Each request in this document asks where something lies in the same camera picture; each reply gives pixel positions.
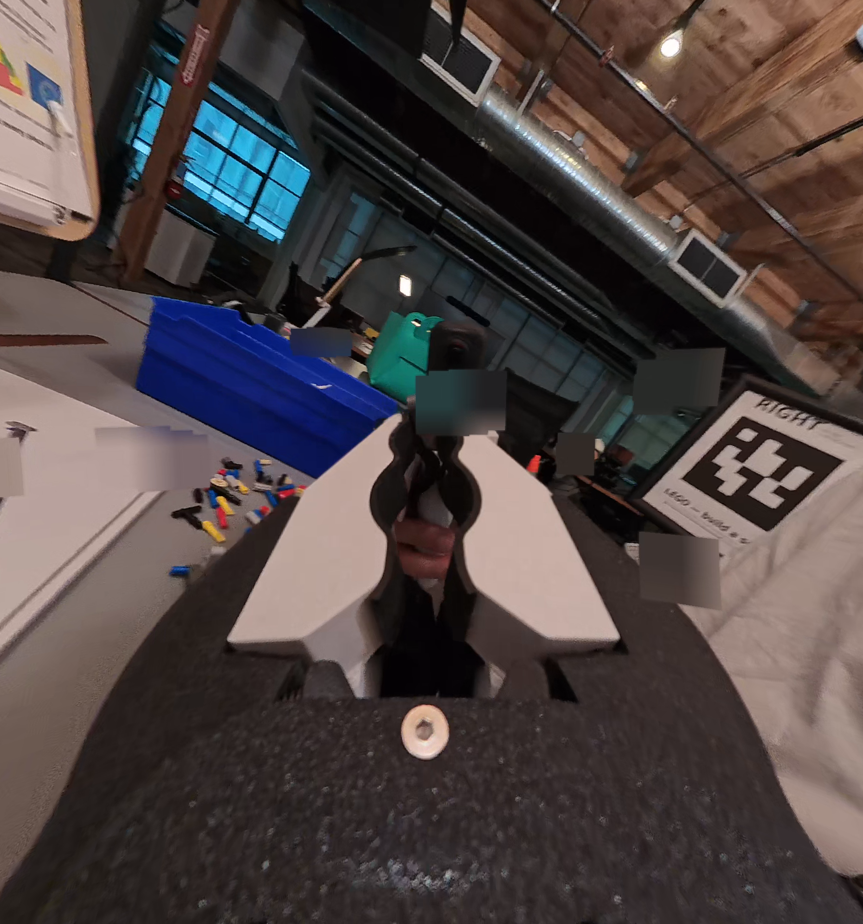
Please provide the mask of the silver ventilation duct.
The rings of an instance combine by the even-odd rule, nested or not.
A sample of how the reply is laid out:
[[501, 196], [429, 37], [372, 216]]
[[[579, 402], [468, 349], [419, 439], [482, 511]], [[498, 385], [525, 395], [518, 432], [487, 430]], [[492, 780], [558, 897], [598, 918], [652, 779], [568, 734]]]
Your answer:
[[650, 214], [606, 177], [568, 140], [492, 84], [476, 109], [473, 137], [519, 177], [549, 199], [622, 260], [697, 317], [705, 326], [744, 348], [778, 381], [799, 385], [819, 397], [830, 394], [837, 372], [781, 328], [746, 290], [734, 303], [712, 304], [668, 266], [668, 256], [685, 232]]

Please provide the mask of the ceiling spot lamp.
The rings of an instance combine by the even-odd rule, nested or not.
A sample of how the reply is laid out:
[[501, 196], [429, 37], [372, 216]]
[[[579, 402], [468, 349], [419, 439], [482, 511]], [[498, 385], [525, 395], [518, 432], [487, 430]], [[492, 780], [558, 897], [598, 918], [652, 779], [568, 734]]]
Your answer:
[[666, 29], [660, 33], [658, 41], [653, 48], [654, 57], [662, 60], [672, 60], [681, 53], [684, 36], [693, 15], [694, 14], [685, 10], [680, 17], [676, 17]]

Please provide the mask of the blue plastic bin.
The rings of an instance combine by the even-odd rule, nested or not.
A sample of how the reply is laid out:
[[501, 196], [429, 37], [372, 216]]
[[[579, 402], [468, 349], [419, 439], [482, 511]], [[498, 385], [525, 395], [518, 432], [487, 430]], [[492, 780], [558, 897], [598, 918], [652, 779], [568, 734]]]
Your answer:
[[137, 390], [293, 469], [320, 477], [400, 412], [324, 359], [221, 308], [155, 296]]

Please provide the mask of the person's right hand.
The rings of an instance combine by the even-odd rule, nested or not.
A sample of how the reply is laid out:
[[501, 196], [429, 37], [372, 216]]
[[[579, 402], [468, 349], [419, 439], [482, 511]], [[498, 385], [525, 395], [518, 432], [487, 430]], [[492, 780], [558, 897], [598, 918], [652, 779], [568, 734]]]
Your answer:
[[418, 581], [442, 581], [451, 563], [455, 532], [450, 526], [406, 517], [393, 526], [403, 573]]

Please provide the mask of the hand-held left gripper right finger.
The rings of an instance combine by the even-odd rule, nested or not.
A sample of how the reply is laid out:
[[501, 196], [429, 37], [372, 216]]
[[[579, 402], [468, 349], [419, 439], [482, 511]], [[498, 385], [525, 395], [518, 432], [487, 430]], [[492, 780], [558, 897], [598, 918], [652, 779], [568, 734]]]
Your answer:
[[488, 436], [441, 451], [441, 500], [456, 531], [441, 621], [482, 661], [480, 697], [509, 671], [620, 642], [550, 491]]

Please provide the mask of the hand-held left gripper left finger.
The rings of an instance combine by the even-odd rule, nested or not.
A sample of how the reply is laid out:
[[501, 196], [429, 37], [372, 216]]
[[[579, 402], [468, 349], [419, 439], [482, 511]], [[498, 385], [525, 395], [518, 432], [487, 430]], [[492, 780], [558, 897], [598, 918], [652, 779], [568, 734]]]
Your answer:
[[411, 460], [399, 413], [310, 485], [228, 634], [232, 649], [337, 664], [356, 697], [379, 695], [377, 653], [400, 620], [383, 598], [402, 576], [393, 524]]

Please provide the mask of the white cabinet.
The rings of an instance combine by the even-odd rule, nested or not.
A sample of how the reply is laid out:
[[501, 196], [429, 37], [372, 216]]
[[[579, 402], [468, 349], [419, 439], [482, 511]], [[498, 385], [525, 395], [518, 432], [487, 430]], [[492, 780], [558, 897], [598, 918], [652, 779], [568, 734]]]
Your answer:
[[206, 228], [166, 210], [161, 214], [145, 269], [167, 283], [190, 288], [200, 281], [217, 237]]

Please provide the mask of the white instruction booklet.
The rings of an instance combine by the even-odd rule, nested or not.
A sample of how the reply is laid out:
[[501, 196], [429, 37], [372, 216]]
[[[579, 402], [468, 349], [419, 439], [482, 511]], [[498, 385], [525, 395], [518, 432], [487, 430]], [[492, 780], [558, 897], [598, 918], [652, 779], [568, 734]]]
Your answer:
[[0, 369], [0, 654], [159, 496], [107, 478], [133, 427]]

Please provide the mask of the teal carry case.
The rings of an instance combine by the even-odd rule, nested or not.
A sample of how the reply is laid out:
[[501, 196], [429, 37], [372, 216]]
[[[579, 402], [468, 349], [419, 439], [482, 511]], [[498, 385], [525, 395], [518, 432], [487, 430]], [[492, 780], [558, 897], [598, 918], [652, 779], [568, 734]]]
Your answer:
[[440, 322], [419, 312], [391, 312], [368, 356], [371, 385], [402, 404], [414, 397], [415, 380], [427, 372], [430, 333]]

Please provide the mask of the pile of colourful connector pins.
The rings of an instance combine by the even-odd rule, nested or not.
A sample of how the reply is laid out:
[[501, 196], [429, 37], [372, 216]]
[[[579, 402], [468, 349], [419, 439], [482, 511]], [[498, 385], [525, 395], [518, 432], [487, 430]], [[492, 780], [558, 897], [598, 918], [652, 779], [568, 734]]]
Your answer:
[[245, 464], [233, 456], [221, 457], [207, 481], [190, 491], [188, 503], [168, 514], [190, 529], [202, 547], [196, 560], [171, 556], [167, 576], [183, 583], [199, 578], [279, 506], [301, 498], [308, 488], [305, 481], [275, 468], [267, 456], [254, 456]]

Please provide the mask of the white air vent grille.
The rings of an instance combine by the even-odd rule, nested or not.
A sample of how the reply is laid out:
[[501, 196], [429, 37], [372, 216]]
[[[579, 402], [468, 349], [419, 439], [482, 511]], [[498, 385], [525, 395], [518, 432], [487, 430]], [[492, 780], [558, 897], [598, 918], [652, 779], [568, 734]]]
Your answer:
[[717, 307], [732, 305], [742, 294], [749, 272], [695, 229], [677, 238], [668, 256], [670, 270]]
[[420, 61], [463, 100], [479, 108], [502, 59], [465, 27], [459, 40], [451, 33], [451, 13], [431, 2]]

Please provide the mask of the wooden support post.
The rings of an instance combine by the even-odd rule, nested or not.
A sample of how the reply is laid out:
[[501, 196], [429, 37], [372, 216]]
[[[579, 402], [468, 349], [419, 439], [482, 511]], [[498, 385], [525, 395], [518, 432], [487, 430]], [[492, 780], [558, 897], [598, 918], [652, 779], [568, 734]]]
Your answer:
[[198, 4], [191, 29], [184, 38], [139, 191], [129, 206], [114, 251], [123, 284], [137, 283], [144, 274], [148, 252], [168, 202], [168, 188], [182, 162], [195, 117], [239, 6], [238, 1]]

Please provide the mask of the black wooden desk lamp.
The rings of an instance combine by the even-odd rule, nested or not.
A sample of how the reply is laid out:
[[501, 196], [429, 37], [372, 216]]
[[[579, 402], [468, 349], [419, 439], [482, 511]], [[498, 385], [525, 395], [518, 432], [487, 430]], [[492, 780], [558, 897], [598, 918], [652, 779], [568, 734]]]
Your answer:
[[378, 248], [370, 250], [360, 257], [353, 260], [341, 273], [341, 275], [335, 280], [335, 282], [330, 286], [330, 288], [318, 295], [315, 299], [317, 309], [314, 314], [306, 321], [303, 325], [304, 329], [310, 329], [315, 327], [330, 311], [333, 304], [333, 299], [341, 293], [344, 289], [345, 284], [348, 282], [349, 278], [356, 272], [356, 270], [362, 266], [364, 263], [373, 260], [385, 260], [385, 259], [394, 259], [406, 256], [410, 253], [415, 252], [417, 245], [402, 245], [399, 247], [391, 248]]

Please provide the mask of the large paned window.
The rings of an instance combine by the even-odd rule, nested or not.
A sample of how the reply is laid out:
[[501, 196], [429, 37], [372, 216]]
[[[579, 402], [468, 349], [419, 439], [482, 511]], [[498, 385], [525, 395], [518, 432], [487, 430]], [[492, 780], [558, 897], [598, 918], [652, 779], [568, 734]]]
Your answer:
[[195, 199], [271, 242], [284, 239], [310, 170], [291, 135], [212, 83], [188, 134], [174, 181]]

